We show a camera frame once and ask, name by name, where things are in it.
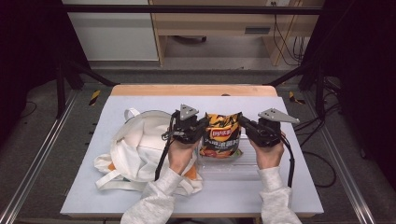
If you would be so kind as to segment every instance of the person's arm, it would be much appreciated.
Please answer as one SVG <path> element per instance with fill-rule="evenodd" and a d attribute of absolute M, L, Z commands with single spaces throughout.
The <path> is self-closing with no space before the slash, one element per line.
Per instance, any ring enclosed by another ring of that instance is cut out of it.
<path fill-rule="evenodd" d="M 279 164 L 284 148 L 279 143 L 273 147 L 258 147 L 253 141 L 250 144 L 256 150 L 259 176 L 262 180 L 262 223 L 282 224 L 301 223 L 290 210 L 291 188 L 285 187 L 279 174 Z"/>
<path fill-rule="evenodd" d="M 139 202 L 129 208 L 121 218 L 121 224 L 161 224 L 166 223 L 175 207 L 173 193 L 183 179 L 186 169 L 197 147 L 195 144 L 182 144 L 174 141 L 169 147 L 169 168 L 155 182 L 149 182 L 143 190 Z"/>

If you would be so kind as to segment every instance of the white cabinet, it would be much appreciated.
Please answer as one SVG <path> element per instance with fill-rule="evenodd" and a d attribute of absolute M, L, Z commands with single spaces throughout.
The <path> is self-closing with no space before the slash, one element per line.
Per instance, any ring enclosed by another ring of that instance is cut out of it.
<path fill-rule="evenodd" d="M 64 4 L 147 5 L 147 0 L 63 0 Z M 158 61 L 148 13 L 68 13 L 88 61 Z"/>

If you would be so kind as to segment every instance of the white table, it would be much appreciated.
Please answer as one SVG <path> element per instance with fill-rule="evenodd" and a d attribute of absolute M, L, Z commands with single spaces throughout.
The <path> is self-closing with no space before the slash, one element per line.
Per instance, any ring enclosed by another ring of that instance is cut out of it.
<path fill-rule="evenodd" d="M 180 104 L 192 106 L 205 112 L 233 114 L 242 111 L 249 119 L 258 118 L 258 113 L 274 107 L 287 113 L 282 98 L 277 96 L 155 96 L 117 95 L 107 99 L 98 125 L 92 137 L 85 158 L 79 168 L 75 182 L 70 189 L 61 213 L 71 217 L 121 217 L 141 196 L 138 191 L 108 189 L 100 191 L 95 182 L 103 174 L 93 167 L 93 160 L 110 150 L 110 139 L 124 123 L 124 110 L 130 107 L 140 112 L 162 110 L 172 114 Z M 295 157 L 293 194 L 291 209 L 299 217 L 311 217 L 323 213 L 317 191 L 306 166 L 303 153 L 291 124 L 282 123 L 282 131 L 288 137 Z M 242 150 L 252 150 L 241 140 Z M 290 154 L 285 150 L 281 161 L 281 175 L 287 183 Z M 227 180 L 204 178 L 201 191 L 189 197 L 177 195 L 173 217 L 259 217 L 262 201 L 259 191 L 262 183 L 257 178 L 228 176 Z"/>

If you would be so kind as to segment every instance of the table surface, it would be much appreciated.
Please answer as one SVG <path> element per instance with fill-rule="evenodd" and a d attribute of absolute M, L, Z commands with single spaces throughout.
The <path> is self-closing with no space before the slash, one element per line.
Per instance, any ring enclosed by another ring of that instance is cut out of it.
<path fill-rule="evenodd" d="M 140 112 L 161 109 L 173 113 L 180 104 L 200 111 L 231 114 L 243 112 L 249 119 L 257 119 L 258 113 L 276 108 L 287 113 L 281 97 L 269 86 L 250 85 L 119 85 L 114 87 L 102 111 L 92 141 L 79 168 L 61 213 L 71 217 L 120 217 L 126 209 L 140 199 L 141 192 L 120 189 L 98 190 L 94 185 L 103 174 L 93 167 L 93 160 L 110 150 L 111 137 L 123 124 L 123 112 L 133 107 Z M 312 177 L 291 124 L 281 123 L 288 137 L 296 160 L 293 178 L 291 209 L 299 217 L 311 217 L 323 213 Z M 254 149 L 241 139 L 240 148 L 249 155 Z M 281 176 L 287 183 L 289 152 L 281 161 Z M 177 203 L 172 217 L 259 217 L 262 201 L 259 191 L 262 183 L 252 170 L 216 179 L 202 174 L 204 187 L 191 196 L 176 195 Z"/>

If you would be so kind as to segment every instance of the chip bag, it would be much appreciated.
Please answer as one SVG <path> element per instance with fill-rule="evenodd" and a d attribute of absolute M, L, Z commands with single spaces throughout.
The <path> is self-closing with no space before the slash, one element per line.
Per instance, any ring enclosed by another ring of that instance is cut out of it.
<path fill-rule="evenodd" d="M 218 159 L 239 157 L 238 148 L 241 126 L 238 123 L 240 113 L 230 116 L 206 114 L 209 126 L 206 128 L 200 155 Z"/>

